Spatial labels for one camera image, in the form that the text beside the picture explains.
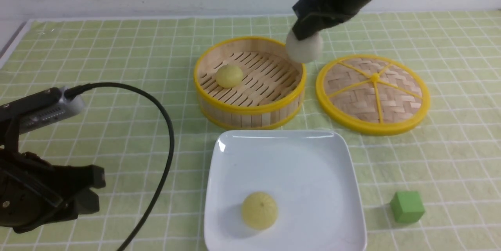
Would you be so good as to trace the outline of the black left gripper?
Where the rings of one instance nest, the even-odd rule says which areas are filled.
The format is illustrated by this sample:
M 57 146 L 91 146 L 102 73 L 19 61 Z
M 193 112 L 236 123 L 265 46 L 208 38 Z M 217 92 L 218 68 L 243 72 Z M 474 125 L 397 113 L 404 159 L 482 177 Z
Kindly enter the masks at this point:
M 100 211 L 90 189 L 106 187 L 105 169 L 97 165 L 53 166 L 33 153 L 1 152 L 1 227 L 28 233 L 40 226 L 72 221 Z M 67 189 L 84 189 L 72 200 Z

